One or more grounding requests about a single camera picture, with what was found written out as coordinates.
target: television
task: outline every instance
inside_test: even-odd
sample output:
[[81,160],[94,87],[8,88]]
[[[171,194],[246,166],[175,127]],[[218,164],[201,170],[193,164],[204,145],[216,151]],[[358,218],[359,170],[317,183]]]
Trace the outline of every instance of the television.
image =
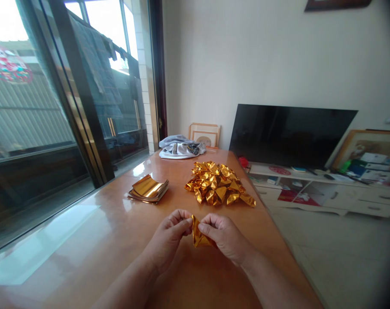
[[357,112],[238,104],[229,150],[252,162],[324,169]]

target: picture frame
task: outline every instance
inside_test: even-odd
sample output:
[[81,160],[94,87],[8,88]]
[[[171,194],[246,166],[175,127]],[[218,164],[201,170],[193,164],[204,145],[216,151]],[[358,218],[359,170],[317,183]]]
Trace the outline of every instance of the picture frame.
[[200,138],[199,132],[204,133],[204,137],[206,137],[206,141],[210,140],[211,145],[208,147],[216,148],[219,143],[219,134],[221,131],[221,126],[217,124],[203,124],[194,122],[189,126],[188,138],[196,141],[196,136]]
[[372,0],[308,0],[305,12],[363,8]]
[[390,131],[351,130],[332,164],[340,169],[350,159],[359,159],[366,152],[387,155],[390,158]]
[[205,144],[206,147],[216,147],[218,140],[218,133],[193,131],[192,139],[196,142]]

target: forearm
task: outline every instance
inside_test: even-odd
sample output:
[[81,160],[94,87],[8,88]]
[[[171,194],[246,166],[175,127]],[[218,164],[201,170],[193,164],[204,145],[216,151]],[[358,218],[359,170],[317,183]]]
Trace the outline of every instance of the forearm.
[[157,269],[143,253],[119,275],[93,308],[143,308],[158,276]]
[[313,308],[311,303],[255,248],[241,267],[264,308]]

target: folded towel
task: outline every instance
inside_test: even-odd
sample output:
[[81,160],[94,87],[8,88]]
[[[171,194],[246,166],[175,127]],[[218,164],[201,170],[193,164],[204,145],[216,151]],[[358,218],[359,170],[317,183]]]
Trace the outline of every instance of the folded towel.
[[187,139],[183,135],[172,135],[159,142],[159,156],[164,159],[187,159],[197,157],[206,150],[205,145]]

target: glossy table surface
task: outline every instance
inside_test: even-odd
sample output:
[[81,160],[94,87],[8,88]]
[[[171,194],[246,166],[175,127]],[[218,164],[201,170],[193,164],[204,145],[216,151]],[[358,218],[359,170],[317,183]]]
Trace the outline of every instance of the glossy table surface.
[[[256,208],[241,202],[198,204],[184,189],[196,161],[232,168]],[[151,174],[169,179],[158,205],[126,197],[132,184]],[[241,232],[309,299],[319,300],[232,152],[217,149],[186,160],[157,153],[133,170],[56,215],[0,254],[0,308],[88,308],[143,251],[163,218],[187,209],[198,219],[209,212],[230,217]],[[152,291],[148,308],[260,308],[246,276],[214,247],[194,248],[183,238],[168,271]]]

